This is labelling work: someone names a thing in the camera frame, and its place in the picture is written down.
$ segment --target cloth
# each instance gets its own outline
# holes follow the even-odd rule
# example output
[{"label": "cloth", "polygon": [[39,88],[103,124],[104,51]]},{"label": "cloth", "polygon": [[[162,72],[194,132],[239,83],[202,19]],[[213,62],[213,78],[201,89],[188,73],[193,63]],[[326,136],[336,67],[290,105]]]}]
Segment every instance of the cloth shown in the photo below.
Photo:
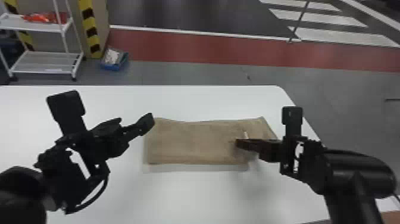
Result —
[{"label": "cloth", "polygon": [[237,138],[276,139],[263,117],[246,120],[179,122],[157,118],[145,135],[149,164],[245,164]]}]

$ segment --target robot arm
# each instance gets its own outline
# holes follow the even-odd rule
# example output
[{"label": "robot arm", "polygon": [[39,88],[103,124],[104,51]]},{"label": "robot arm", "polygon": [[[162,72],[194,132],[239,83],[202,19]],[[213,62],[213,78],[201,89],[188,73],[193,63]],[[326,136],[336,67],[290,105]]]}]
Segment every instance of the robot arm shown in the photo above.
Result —
[{"label": "robot arm", "polygon": [[[330,150],[301,135],[302,108],[285,107],[282,141],[238,139],[236,146],[259,153],[261,160],[280,163],[280,173],[308,184],[323,195],[333,224],[383,224],[376,198],[394,194],[396,178],[377,158],[351,151]],[[296,156],[298,144],[303,152]]]},{"label": "robot arm", "polygon": [[[153,126],[151,113],[135,124],[122,127],[122,119],[112,119],[87,130],[78,92],[70,91],[47,99],[63,137],[40,154],[34,167],[12,167],[0,174],[0,223],[43,224],[46,210],[63,209],[72,214],[92,204],[104,192],[110,170],[107,160],[121,156],[129,141],[143,136]],[[80,154],[90,177],[85,178],[78,164],[71,161],[71,149]],[[100,184],[93,198],[83,202]]]}]

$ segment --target red object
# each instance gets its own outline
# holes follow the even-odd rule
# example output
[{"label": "red object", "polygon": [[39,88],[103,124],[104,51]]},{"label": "red object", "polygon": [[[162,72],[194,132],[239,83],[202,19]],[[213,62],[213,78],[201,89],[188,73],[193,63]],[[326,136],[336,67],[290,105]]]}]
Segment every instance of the red object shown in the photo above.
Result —
[{"label": "red object", "polygon": [[108,45],[128,52],[129,59],[138,61],[389,71],[400,74],[399,48],[306,41],[287,43],[118,29],[111,29]]},{"label": "red object", "polygon": [[[22,16],[22,19],[29,22],[40,22],[40,23],[58,23],[57,15],[55,12],[51,13],[33,13]],[[68,20],[67,13],[60,13],[61,24],[66,24]]]}]

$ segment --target white shelf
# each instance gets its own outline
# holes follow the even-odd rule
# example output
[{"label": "white shelf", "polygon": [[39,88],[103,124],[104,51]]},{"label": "white shelf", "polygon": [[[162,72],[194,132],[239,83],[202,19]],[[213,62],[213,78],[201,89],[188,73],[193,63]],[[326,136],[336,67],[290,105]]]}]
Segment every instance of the white shelf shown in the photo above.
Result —
[{"label": "white shelf", "polygon": [[0,30],[24,30],[48,33],[65,33],[73,22],[72,18],[68,19],[66,24],[52,23],[35,23],[22,19],[22,15],[4,13],[0,16]]},{"label": "white shelf", "polygon": [[73,74],[83,53],[26,51],[10,69],[13,73]]}]

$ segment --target blue container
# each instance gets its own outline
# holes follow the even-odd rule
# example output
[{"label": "blue container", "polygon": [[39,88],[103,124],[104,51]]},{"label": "blue container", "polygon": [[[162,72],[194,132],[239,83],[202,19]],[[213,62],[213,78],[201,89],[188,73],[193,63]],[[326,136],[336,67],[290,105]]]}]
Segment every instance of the blue container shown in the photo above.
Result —
[{"label": "blue container", "polygon": [[104,61],[102,60],[101,61],[101,67],[103,69],[106,69],[106,70],[119,71],[122,68],[122,66],[124,64],[126,64],[126,62],[128,61],[128,58],[129,58],[128,52],[124,52],[123,56],[122,56],[122,60],[121,60],[120,63],[118,63],[118,64],[105,64]]}]

